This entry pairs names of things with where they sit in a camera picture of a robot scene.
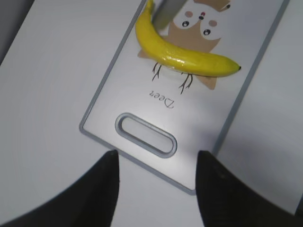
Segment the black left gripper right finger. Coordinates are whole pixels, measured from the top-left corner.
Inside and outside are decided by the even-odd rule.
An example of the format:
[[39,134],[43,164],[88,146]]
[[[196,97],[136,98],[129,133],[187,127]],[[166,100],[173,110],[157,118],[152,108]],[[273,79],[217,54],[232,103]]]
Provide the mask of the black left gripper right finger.
[[301,227],[303,218],[267,201],[236,178],[209,151],[196,162],[196,197],[206,227]]

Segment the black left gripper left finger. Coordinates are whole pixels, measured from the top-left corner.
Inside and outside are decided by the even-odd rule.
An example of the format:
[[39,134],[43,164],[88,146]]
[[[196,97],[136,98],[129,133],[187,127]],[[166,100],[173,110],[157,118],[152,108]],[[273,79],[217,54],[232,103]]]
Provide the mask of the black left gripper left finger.
[[109,227],[116,209],[119,185],[119,156],[116,150],[111,150],[62,193],[3,226]]

